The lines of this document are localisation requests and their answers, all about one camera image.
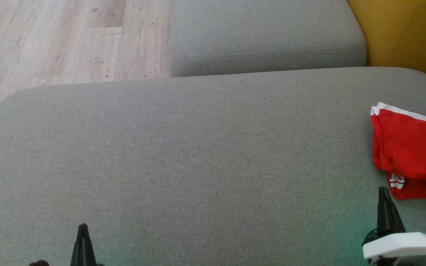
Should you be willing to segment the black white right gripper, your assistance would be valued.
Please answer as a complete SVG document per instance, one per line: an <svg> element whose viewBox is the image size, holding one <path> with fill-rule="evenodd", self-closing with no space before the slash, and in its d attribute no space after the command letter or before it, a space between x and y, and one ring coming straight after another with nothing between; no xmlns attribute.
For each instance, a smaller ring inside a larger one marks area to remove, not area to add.
<svg viewBox="0 0 426 266"><path fill-rule="evenodd" d="M378 189L377 234L389 234L362 246L370 266L426 266L426 234L406 232L387 187Z"/></svg>

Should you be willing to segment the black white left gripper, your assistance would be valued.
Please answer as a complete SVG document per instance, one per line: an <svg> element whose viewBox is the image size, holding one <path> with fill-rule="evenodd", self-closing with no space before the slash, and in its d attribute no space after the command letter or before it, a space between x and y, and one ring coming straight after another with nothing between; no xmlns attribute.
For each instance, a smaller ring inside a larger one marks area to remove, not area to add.
<svg viewBox="0 0 426 266"><path fill-rule="evenodd" d="M80 224L78 226L77 237L74 243L71 266L97 266L92 242L89 235L88 226ZM45 260L38 260L29 266L50 266Z"/></svg>

